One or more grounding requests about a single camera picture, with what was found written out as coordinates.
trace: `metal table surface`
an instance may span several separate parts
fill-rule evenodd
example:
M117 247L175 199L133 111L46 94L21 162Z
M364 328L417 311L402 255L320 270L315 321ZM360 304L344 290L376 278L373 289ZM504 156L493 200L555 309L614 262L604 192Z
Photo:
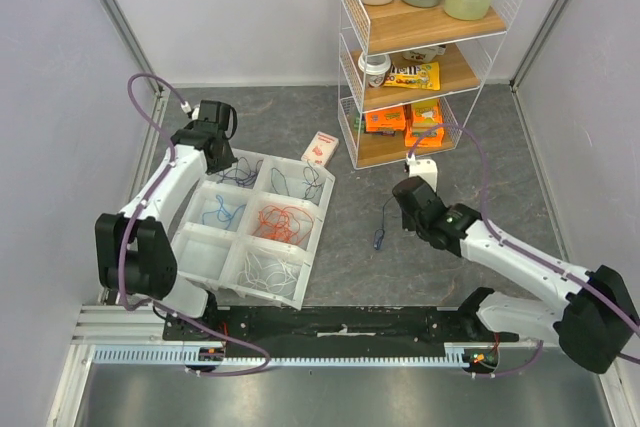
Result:
M531 355L502 349L505 366ZM197 378L179 367L94 365L76 427L612 427L596 376L557 350L519 376L461 370L287 367Z

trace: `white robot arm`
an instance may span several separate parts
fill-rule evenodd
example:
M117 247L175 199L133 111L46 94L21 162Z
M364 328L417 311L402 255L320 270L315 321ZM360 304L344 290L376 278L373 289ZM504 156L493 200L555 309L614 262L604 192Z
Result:
M227 136L232 117L233 130ZM118 289L118 272L123 270L127 294L162 301L189 317L202 316L208 294L177 275L167 231L189 189L203 177L228 169L237 161L228 142L236 126L233 107L202 101L197 119L171 138L175 158L171 159L168 150L160 167L131 202L117 214L102 214L98 218L96 250L100 283L104 287ZM143 208L136 213L141 202ZM121 262L119 253L132 218L134 225L126 239L126 257Z
M479 212L462 204L445 206L425 181L425 173L416 171L415 162L408 167L412 176L393 189L402 210L403 227L415 231L420 239L436 249L448 250L495 270L540 299L512 298L480 288L460 308L471 310L492 332L512 332L558 344L587 370L606 372L631 338L632 331L620 317L567 276L603 293L637 323L638 314L620 275L604 265L596 272L589 272L584 267L568 264L491 224L500 237L498 240ZM536 257L557 265L562 273L544 267L534 260Z

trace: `yellow snack package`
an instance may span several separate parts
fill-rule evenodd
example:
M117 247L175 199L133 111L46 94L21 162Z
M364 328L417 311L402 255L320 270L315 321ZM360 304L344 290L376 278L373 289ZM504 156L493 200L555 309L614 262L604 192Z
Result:
M385 87L404 87L405 89L440 90L440 64L410 65L409 67L391 66L384 81Z

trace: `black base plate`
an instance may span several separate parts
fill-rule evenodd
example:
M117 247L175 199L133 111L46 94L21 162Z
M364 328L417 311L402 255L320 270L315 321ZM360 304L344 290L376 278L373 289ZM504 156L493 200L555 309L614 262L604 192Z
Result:
M494 341L475 317L437 307L279 307L234 306L216 308L201 321L218 332L251 342L276 358L420 357L444 355L445 342ZM375 335L320 336L319 333ZM212 340L191 325L175 319L165 323L164 340ZM501 333L502 343L518 336ZM250 349L227 344L227 357L255 357Z

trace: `gray floor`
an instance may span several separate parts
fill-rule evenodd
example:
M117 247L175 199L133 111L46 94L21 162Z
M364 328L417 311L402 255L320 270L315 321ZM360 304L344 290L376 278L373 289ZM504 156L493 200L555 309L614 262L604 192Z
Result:
M185 89L182 93L192 105L210 99L236 107L239 127L232 147L299 159L318 130L342 139L335 86ZM473 95L455 96L454 110L456 106L468 108ZM164 127L175 131L186 120L178 102L172 99ZM493 220L507 232L558 255L508 86L485 88L469 127L480 138L491 164L489 198ZM157 161L163 153L164 146L159 146ZM462 139L457 149L437 154L434 159L440 172L438 191L442 198L478 208L481 170L474 146ZM336 176L336 185L305 305L457 306L479 286L527 296L526 291L491 270L438 252L413 234L403 232L397 206L388 211L382 250L373 249L381 206L393 186L405 177L402 163L354 170L341 143L329 170ZM229 291L220 291L218 299L223 304L261 303L240 299Z

